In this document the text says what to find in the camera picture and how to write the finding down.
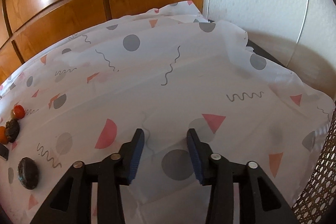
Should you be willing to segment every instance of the dark round object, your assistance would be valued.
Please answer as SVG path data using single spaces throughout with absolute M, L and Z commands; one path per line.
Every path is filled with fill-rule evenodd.
M 5 135 L 9 142 L 15 142 L 17 136 L 20 132 L 20 125 L 16 119 L 11 119 L 9 122 L 6 122 Z
M 23 158 L 17 167 L 18 178 L 23 187 L 28 190 L 36 188 L 39 182 L 39 169 L 35 161 L 30 158 Z

